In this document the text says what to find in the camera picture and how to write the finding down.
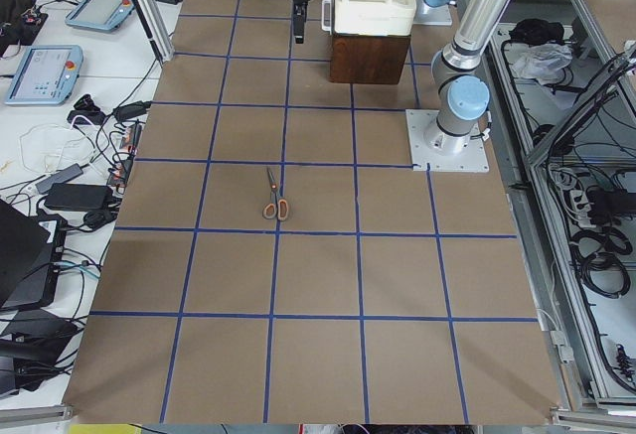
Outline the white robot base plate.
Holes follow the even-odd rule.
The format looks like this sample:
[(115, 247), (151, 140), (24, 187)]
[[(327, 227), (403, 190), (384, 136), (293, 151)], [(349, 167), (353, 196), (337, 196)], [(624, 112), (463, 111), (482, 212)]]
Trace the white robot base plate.
[(464, 136), (450, 136), (437, 125), (438, 110), (405, 112), (411, 166), (415, 171), (488, 173), (485, 143), (478, 123)]

